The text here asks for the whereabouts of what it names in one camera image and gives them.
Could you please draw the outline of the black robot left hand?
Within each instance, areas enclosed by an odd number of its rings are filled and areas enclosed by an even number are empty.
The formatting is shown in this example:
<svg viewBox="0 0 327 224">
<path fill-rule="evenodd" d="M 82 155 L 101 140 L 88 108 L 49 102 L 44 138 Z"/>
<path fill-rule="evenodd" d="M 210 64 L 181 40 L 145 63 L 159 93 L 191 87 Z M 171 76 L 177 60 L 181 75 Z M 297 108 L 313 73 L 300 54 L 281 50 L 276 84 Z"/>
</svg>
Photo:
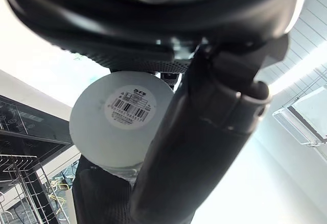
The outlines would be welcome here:
<svg viewBox="0 0 327 224">
<path fill-rule="evenodd" d="M 111 73 L 69 132 L 97 170 L 74 183 L 87 223 L 190 223 L 263 118 L 260 69 L 284 59 L 305 0 L 6 0 L 49 43 Z"/>
</svg>

